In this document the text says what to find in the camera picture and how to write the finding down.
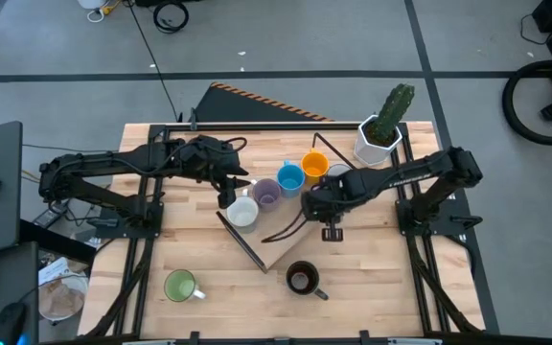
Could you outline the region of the white paper sheet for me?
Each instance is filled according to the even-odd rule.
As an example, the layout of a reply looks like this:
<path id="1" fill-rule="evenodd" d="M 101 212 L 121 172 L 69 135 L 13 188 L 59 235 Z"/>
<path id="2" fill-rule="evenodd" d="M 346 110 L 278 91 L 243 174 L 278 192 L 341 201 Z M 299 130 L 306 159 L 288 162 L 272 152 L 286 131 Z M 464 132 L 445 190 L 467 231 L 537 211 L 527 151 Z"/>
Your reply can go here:
<path id="1" fill-rule="evenodd" d="M 70 275 L 77 275 L 70 266 L 65 257 L 60 257 L 47 266 L 40 268 L 38 271 L 38 283 L 43 285 L 59 276 L 65 277 Z"/>

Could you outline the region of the green cactus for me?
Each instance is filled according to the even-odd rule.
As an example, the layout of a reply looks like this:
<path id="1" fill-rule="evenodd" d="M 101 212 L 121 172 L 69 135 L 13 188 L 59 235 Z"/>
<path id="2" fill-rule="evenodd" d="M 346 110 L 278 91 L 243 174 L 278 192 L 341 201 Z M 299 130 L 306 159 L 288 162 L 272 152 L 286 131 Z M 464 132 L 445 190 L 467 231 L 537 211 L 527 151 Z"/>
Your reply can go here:
<path id="1" fill-rule="evenodd" d="M 378 117 L 365 127 L 368 141 L 376 146 L 389 147 L 395 141 L 396 128 L 410 107 L 415 96 L 415 87 L 400 83 L 385 99 Z"/>

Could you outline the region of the black ramp with orange stripes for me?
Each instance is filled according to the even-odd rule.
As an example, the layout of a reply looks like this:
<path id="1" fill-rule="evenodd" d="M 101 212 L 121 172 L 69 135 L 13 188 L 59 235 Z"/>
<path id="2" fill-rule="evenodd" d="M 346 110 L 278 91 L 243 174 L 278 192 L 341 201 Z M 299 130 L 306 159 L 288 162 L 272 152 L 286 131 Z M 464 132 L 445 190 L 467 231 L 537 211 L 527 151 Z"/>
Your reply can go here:
<path id="1" fill-rule="evenodd" d="M 193 109 L 198 122 L 331 122 L 318 113 L 214 81 Z"/>

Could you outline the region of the black aluminium table frame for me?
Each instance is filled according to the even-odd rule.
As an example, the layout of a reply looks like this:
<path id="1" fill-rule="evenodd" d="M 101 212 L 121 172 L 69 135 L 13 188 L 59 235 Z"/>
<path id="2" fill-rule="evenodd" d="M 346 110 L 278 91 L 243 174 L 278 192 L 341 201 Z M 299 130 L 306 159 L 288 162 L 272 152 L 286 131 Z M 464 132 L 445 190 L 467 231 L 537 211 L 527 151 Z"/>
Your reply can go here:
<path id="1" fill-rule="evenodd" d="M 316 124 L 225 123 L 173 126 L 172 138 L 191 139 L 205 134 L 219 139 L 243 136 L 240 152 L 245 179 L 271 176 L 288 160 L 299 164 L 311 150 L 313 134 L 320 132 L 347 159 L 353 156 L 355 123 Z M 141 339 L 171 339 L 176 345 L 199 332 L 199 341 L 233 340 L 242 343 L 300 343 L 301 338 L 353 338 L 360 331 L 370 337 L 423 335 L 421 316 L 406 239 L 396 228 L 396 190 L 346 215 L 343 242 L 323 242 L 320 231 L 308 234 L 267 273 L 263 273 L 222 226 L 216 211 L 216 193 L 207 184 L 166 179 L 164 229 L 155 242 L 145 294 Z M 478 329 L 486 329 L 464 247 L 432 237 L 443 289 L 456 307 Z M 96 258 L 90 288 L 80 319 L 79 334 L 93 329 L 118 294 L 129 240 L 110 244 Z M 304 260 L 320 273 L 321 288 L 330 300 L 299 296 L 285 283 L 287 268 Z M 167 276 L 188 269 L 207 294 L 204 300 L 170 301 L 164 292 Z"/>

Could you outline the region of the small purple mug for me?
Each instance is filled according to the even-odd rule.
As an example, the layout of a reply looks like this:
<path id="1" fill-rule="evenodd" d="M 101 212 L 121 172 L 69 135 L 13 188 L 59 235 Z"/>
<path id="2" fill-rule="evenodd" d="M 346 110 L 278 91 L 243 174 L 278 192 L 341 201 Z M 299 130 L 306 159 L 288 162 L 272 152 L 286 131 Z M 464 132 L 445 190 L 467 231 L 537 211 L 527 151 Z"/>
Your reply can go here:
<path id="1" fill-rule="evenodd" d="M 273 179 L 264 178 L 252 180 L 252 197 L 264 212 L 271 212 L 278 208 L 281 201 L 280 185 Z"/>

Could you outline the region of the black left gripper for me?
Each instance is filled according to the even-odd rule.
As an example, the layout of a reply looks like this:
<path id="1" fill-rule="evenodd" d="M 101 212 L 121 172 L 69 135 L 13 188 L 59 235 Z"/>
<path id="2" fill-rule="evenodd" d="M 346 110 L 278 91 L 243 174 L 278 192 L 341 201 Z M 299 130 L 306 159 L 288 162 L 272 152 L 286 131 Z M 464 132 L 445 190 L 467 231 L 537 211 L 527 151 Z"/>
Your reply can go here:
<path id="1" fill-rule="evenodd" d="M 236 200 L 235 189 L 252 182 L 231 177 L 231 174 L 246 176 L 249 172 L 240 165 L 234 165 L 231 171 L 233 152 L 222 146 L 227 143 L 214 137 L 199 135 L 192 139 L 187 147 L 187 175 L 197 182 L 209 182 L 218 192 L 218 207 L 226 209 Z"/>

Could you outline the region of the orange mug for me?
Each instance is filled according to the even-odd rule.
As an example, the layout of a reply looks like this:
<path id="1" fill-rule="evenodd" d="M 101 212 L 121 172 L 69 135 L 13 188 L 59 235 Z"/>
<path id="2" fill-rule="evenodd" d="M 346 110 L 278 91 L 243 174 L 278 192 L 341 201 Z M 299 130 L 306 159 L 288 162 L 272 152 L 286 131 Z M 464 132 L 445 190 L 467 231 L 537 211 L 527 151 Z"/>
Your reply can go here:
<path id="1" fill-rule="evenodd" d="M 301 160 L 301 168 L 309 185 L 318 183 L 327 174 L 329 167 L 328 157 L 317 149 L 311 149 Z"/>

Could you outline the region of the white hexagonal plant pot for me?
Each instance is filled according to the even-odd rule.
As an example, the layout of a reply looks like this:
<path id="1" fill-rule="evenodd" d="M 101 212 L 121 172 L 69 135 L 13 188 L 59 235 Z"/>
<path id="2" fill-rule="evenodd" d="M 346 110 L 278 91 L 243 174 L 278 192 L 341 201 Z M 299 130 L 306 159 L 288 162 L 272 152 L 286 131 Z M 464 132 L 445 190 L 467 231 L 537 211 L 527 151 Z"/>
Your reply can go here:
<path id="1" fill-rule="evenodd" d="M 371 144 L 368 137 L 364 133 L 364 128 L 376 118 L 377 115 L 370 115 L 357 127 L 354 156 L 357 161 L 366 167 L 375 167 L 376 165 L 382 164 L 387 158 L 390 157 L 391 153 L 403 139 L 400 128 L 397 126 L 394 130 L 395 138 L 389 146 L 383 147 Z"/>

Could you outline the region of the wooden shelf with black brackets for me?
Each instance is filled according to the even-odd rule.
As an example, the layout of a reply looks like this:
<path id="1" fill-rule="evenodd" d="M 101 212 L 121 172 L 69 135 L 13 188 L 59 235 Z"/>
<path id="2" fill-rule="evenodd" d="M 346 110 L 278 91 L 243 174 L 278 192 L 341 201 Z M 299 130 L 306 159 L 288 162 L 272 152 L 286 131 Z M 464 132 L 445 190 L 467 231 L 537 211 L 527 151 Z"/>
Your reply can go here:
<path id="1" fill-rule="evenodd" d="M 277 180 L 277 173 L 271 176 L 260 176 L 260 180 L 270 178 Z M 259 267 L 263 273 L 277 263 L 289 250 L 308 234 L 320 231 L 324 226 L 317 221 L 308 221 L 301 213 L 301 193 L 310 186 L 304 185 L 299 195 L 293 198 L 282 196 L 278 208 L 271 212 L 264 212 L 259 208 L 256 228 L 251 233 L 243 233 L 237 230 L 227 219 L 226 211 L 217 211 L 217 216 L 227 233 Z M 253 185 L 243 187 L 249 190 L 252 197 Z"/>

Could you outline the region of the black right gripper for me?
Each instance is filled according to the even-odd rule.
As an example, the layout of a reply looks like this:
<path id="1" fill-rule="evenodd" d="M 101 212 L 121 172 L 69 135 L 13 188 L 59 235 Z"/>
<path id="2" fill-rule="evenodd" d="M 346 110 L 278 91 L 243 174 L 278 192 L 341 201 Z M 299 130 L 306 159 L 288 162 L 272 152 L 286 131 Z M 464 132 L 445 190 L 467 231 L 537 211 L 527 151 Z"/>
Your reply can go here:
<path id="1" fill-rule="evenodd" d="M 349 212 L 356 202 L 347 197 L 342 178 L 327 176 L 301 195 L 302 214 L 308 221 L 324 223 L 322 241 L 343 241 L 341 217 Z"/>

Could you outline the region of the bin with crumpled paper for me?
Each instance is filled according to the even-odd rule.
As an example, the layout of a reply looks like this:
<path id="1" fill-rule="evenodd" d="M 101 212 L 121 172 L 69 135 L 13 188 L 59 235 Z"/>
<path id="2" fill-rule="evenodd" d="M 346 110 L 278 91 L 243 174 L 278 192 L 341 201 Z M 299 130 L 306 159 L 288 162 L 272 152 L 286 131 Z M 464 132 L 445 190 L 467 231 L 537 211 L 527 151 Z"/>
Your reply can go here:
<path id="1" fill-rule="evenodd" d="M 84 276 L 57 277 L 38 289 L 38 311 L 50 321 L 68 319 L 81 311 L 87 291 Z"/>

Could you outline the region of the green mug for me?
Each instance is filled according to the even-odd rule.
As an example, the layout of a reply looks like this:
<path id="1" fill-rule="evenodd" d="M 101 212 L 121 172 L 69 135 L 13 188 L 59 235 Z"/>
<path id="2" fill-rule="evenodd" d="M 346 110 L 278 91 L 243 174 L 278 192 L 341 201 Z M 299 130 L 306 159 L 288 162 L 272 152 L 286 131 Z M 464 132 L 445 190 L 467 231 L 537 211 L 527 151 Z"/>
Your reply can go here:
<path id="1" fill-rule="evenodd" d="M 193 298 L 205 299 L 194 274 L 186 269 L 171 272 L 165 280 L 164 292 L 168 299 L 181 303 Z"/>

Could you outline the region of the black computer mouse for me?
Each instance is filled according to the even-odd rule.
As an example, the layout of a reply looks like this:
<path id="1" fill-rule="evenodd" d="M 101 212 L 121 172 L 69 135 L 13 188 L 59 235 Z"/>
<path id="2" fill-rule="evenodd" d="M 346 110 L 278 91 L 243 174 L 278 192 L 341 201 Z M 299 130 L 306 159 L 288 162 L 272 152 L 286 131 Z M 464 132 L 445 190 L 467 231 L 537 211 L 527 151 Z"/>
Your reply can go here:
<path id="1" fill-rule="evenodd" d="M 26 307 L 21 302 L 10 303 L 0 311 L 0 345 L 26 345 L 25 319 Z"/>

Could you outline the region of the white mug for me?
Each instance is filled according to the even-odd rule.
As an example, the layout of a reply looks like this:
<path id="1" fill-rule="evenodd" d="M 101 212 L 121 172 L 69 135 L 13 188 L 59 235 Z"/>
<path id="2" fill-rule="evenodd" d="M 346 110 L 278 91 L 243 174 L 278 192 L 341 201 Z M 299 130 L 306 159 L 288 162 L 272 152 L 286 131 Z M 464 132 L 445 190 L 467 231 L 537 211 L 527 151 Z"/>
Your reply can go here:
<path id="1" fill-rule="evenodd" d="M 241 196 L 226 209 L 229 222 L 243 233 L 251 233 L 255 230 L 258 215 L 259 206 L 249 195 L 248 189 L 244 189 Z"/>

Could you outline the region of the blue mug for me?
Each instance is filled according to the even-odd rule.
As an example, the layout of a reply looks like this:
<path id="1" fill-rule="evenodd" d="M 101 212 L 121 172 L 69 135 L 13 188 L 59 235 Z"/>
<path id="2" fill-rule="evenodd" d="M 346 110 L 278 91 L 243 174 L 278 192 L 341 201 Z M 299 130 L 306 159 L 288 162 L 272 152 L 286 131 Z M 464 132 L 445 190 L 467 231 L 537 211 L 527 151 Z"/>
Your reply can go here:
<path id="1" fill-rule="evenodd" d="M 298 165 L 285 160 L 284 165 L 277 172 L 277 182 L 282 196 L 293 198 L 300 194 L 305 184 L 305 174 Z"/>

